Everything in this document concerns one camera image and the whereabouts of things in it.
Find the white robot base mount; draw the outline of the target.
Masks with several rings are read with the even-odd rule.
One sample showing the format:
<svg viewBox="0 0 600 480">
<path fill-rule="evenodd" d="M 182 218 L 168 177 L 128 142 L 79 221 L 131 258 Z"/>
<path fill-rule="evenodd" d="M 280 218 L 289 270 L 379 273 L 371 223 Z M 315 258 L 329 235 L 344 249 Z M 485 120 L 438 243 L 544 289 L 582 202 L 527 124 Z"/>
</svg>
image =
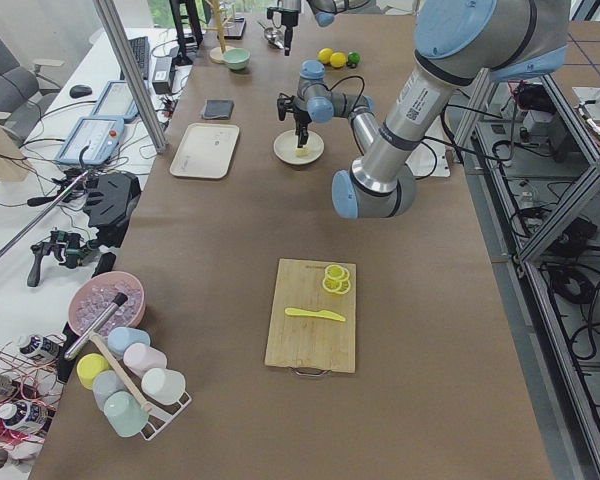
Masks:
<svg viewBox="0 0 600 480">
<path fill-rule="evenodd" d="M 408 157 L 406 165 L 420 179 L 447 178 L 451 174 L 446 146 L 436 139 L 421 142 Z"/>
</svg>

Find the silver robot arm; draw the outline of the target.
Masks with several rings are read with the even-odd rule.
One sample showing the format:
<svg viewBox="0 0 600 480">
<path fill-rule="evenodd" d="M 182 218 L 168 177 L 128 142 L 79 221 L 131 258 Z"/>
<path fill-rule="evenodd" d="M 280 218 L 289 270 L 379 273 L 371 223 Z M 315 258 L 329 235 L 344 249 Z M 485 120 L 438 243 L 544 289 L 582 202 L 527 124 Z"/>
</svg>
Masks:
<svg viewBox="0 0 600 480">
<path fill-rule="evenodd" d="M 413 203 L 410 154 L 454 91 L 481 69 L 492 80 L 525 80 L 552 73 L 565 61 L 571 5 L 567 1 L 428 1 L 415 28 L 415 67 L 395 105 L 377 122 L 372 101 L 324 83 L 317 60 L 302 64 L 297 93 L 277 100 L 280 117 L 294 116 L 298 146 L 308 126 L 334 117 L 349 121 L 362 156 L 334 175 L 332 203 L 342 218 L 389 218 Z"/>
<path fill-rule="evenodd" d="M 334 21 L 336 15 L 362 8 L 368 4 L 368 1 L 308 0 L 307 4 L 317 24 L 320 27 L 326 27 Z M 299 25 L 301 7 L 301 0 L 280 0 L 266 10 L 269 20 L 273 20 L 276 13 L 280 14 L 281 25 L 284 27 L 283 51 L 285 56 L 289 56 L 291 52 L 293 29 Z"/>
</svg>

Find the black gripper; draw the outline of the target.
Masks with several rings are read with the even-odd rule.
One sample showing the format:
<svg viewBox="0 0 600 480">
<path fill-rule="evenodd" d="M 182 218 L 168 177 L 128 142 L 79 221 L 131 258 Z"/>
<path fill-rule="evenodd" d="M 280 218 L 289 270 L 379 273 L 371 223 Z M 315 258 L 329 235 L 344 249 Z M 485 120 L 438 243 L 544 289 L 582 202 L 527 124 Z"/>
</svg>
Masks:
<svg viewBox="0 0 600 480">
<path fill-rule="evenodd" d="M 280 93 L 276 99 L 277 115 L 280 121 L 284 121 L 288 114 L 292 114 L 295 124 L 296 148 L 300 149 L 307 145 L 308 126 L 312 119 L 307 110 L 301 106 L 301 101 L 295 95 Z"/>
<path fill-rule="evenodd" d="M 283 51 L 284 55 L 290 55 L 292 40 L 293 40 L 293 28 L 299 23 L 299 5 L 277 5 L 270 6 L 266 10 L 266 16 L 269 20 L 274 18 L 274 14 L 279 13 L 281 16 L 281 24 L 285 27 L 283 33 Z"/>
</svg>

